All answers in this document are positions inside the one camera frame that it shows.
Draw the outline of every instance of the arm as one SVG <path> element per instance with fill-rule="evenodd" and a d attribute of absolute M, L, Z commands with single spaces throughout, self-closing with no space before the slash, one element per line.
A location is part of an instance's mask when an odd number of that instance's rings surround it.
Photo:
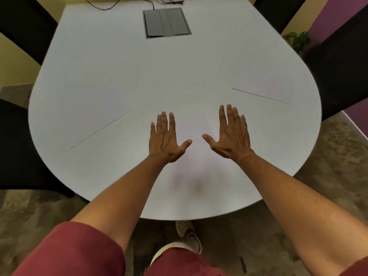
<path fill-rule="evenodd" d="M 368 227 L 310 187 L 257 156 L 244 115 L 220 107 L 220 139 L 203 138 L 212 150 L 236 162 L 315 276 L 336 276 L 368 255 Z"/>
<path fill-rule="evenodd" d="M 126 175 L 109 186 L 73 219 L 88 224 L 115 240 L 123 249 L 143 211 L 151 189 L 166 164 L 175 162 L 191 145 L 191 139 L 177 145 L 172 113 L 168 129 L 165 112 L 158 115 L 156 129 L 151 124 L 149 156 Z"/>

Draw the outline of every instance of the oval table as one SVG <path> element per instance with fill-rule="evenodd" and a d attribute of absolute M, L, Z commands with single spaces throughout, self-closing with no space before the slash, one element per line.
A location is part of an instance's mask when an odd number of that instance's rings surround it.
<path fill-rule="evenodd" d="M 39 155 L 92 200 L 147 157 L 150 122 L 172 111 L 178 142 L 193 144 L 159 175 L 141 217 L 200 219 L 255 203 L 251 181 L 201 135 L 218 139 L 218 108 L 230 103 L 246 116 L 255 152 L 293 176 L 320 128 L 312 75 L 247 0 L 185 0 L 191 35 L 146 39 L 142 11 L 151 8 L 140 0 L 106 12 L 65 8 L 30 97 Z M 239 87 L 284 91 L 292 102 Z"/>

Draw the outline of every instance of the foot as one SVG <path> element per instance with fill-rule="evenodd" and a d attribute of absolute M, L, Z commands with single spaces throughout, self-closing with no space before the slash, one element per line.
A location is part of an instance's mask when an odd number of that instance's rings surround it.
<path fill-rule="evenodd" d="M 202 253 L 202 244 L 194 231 L 194 227 L 191 221 L 175 221 L 175 227 L 178 235 L 181 238 L 195 238 L 198 243 L 198 254 Z"/>

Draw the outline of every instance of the gray line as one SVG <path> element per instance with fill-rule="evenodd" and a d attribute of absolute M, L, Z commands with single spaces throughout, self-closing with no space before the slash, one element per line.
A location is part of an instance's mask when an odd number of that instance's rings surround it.
<path fill-rule="evenodd" d="M 112 121 L 111 123 L 108 123 L 106 126 L 102 127 L 101 129 L 99 129 L 97 132 L 99 132 L 100 130 L 102 130 L 103 128 L 107 127 L 108 125 L 112 124 L 113 122 L 115 122 L 116 120 L 122 118 L 124 115 L 128 114 L 129 112 L 131 112 L 132 110 L 128 111 L 127 113 L 124 113 L 122 116 L 120 116 L 119 118 L 115 119 L 114 121 Z M 81 142 L 85 141 L 87 138 L 83 139 L 82 141 L 78 142 L 76 145 L 72 146 L 71 148 L 77 146 L 78 144 L 80 144 Z"/>
<path fill-rule="evenodd" d="M 271 99 L 271 98 L 268 98 L 268 97 L 264 97 L 264 96 L 261 96 L 261 95 L 253 94 L 253 93 L 250 93 L 250 92 L 246 92 L 246 91 L 243 91 L 243 90 L 239 90 L 239 89 L 235 89 L 235 88 L 232 88 L 232 89 L 237 90 L 237 91 L 240 91 L 240 92 L 252 94 L 252 95 L 255 95 L 255 96 L 258 96 L 258 97 L 266 98 L 266 99 L 269 99 L 269 100 L 273 100 L 273 101 L 276 101 L 276 102 L 280 102 L 280 103 L 284 103 L 284 104 L 289 104 L 289 103 L 286 103 L 286 102 L 274 100 L 274 99 Z"/>

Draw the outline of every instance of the floor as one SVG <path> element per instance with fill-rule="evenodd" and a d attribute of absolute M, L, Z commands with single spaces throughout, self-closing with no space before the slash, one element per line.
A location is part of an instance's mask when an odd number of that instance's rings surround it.
<path fill-rule="evenodd" d="M 24 98 L 16 100 L 26 107 L 29 93 L 19 93 Z M 368 146 L 342 113 L 322 123 L 315 148 L 295 177 L 367 224 Z M 0 190 L 0 275 L 10 275 L 55 225 L 85 205 L 77 196 L 50 191 Z M 309 275 L 263 201 L 196 220 L 194 226 L 203 257 L 229 276 Z M 126 275 L 144 275 L 155 252 L 176 238 L 174 222 L 141 219 L 126 253 Z"/>

